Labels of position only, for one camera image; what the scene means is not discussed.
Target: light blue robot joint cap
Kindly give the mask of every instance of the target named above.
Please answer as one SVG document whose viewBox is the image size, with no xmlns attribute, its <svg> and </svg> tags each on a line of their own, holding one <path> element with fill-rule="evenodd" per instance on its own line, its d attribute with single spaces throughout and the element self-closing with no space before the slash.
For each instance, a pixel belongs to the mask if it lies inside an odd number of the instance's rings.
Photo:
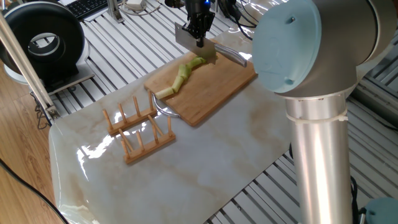
<svg viewBox="0 0 398 224">
<path fill-rule="evenodd" d="M 290 0 L 269 9 L 253 38 L 253 64 L 261 83 L 285 93 L 304 81 L 322 37 L 318 8 L 311 0 Z"/>
<path fill-rule="evenodd" d="M 371 200 L 365 208 L 367 224 L 398 223 L 398 200 L 394 198 L 378 198 Z"/>
</svg>

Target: wooden floor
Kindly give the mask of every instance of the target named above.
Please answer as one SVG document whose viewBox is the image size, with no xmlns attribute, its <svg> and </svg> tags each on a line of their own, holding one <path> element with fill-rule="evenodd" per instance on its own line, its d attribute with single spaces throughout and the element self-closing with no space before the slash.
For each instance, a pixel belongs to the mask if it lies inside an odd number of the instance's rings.
<svg viewBox="0 0 398 224">
<path fill-rule="evenodd" d="M 54 203 L 49 128 L 37 129 L 35 101 L 28 87 L 12 81 L 0 66 L 0 157 Z M 61 221 L 41 199 L 0 169 L 0 224 L 14 223 Z"/>
</svg>

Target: cut vegetable piece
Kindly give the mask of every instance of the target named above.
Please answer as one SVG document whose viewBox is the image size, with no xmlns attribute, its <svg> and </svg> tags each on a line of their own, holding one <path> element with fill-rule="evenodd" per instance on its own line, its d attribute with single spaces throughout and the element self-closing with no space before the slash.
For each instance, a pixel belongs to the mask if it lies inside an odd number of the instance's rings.
<svg viewBox="0 0 398 224">
<path fill-rule="evenodd" d="M 171 87 L 168 87 L 162 91 L 158 91 L 157 93 L 155 93 L 155 96 L 158 99 L 162 99 L 165 98 L 166 96 L 170 96 L 173 93 L 174 93 L 173 89 Z"/>
<path fill-rule="evenodd" d="M 202 57 L 195 57 L 192 61 L 187 63 L 187 67 L 189 69 L 193 69 L 194 67 L 200 65 L 201 63 L 206 63 L 206 60 Z"/>
<path fill-rule="evenodd" d="M 182 83 L 184 82 L 184 79 L 180 76 L 175 77 L 172 89 L 174 93 L 178 93 L 178 90 L 180 89 Z"/>
<path fill-rule="evenodd" d="M 178 67 L 178 77 L 182 77 L 184 80 L 187 80 L 189 75 L 187 74 L 187 67 L 185 65 L 180 65 Z"/>
<path fill-rule="evenodd" d="M 181 77 L 184 80 L 187 80 L 189 78 L 190 74 L 191 74 L 191 70 L 187 66 L 180 65 L 178 67 L 178 75 L 177 75 L 178 77 Z"/>
</svg>

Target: keyboard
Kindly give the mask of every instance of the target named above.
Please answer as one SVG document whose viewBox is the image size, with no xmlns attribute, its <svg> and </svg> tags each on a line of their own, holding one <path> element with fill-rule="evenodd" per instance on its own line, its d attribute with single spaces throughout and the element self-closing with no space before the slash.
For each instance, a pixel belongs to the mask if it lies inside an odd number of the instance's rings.
<svg viewBox="0 0 398 224">
<path fill-rule="evenodd" d="M 78 20 L 84 19 L 108 6 L 106 0 L 77 0 L 67 5 L 67 8 Z"/>
</svg>

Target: knife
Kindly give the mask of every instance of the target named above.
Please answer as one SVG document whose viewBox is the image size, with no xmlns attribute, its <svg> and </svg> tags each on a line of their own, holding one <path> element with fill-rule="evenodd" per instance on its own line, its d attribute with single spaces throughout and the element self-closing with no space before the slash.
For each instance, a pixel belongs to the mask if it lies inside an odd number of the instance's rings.
<svg viewBox="0 0 398 224">
<path fill-rule="evenodd" d="M 237 51 L 229 47 L 216 44 L 206 38 L 203 38 L 203 47 L 198 47 L 197 40 L 194 37 L 192 37 L 192 35 L 189 32 L 183 30 L 182 26 L 178 23 L 175 23 L 174 25 L 175 25 L 175 41 L 179 43 L 181 46 L 188 49 L 189 51 L 213 63 L 215 63 L 216 52 L 219 52 L 220 54 L 224 55 L 226 58 L 230 59 L 231 61 L 240 64 L 246 68 L 248 61 Z"/>
</svg>

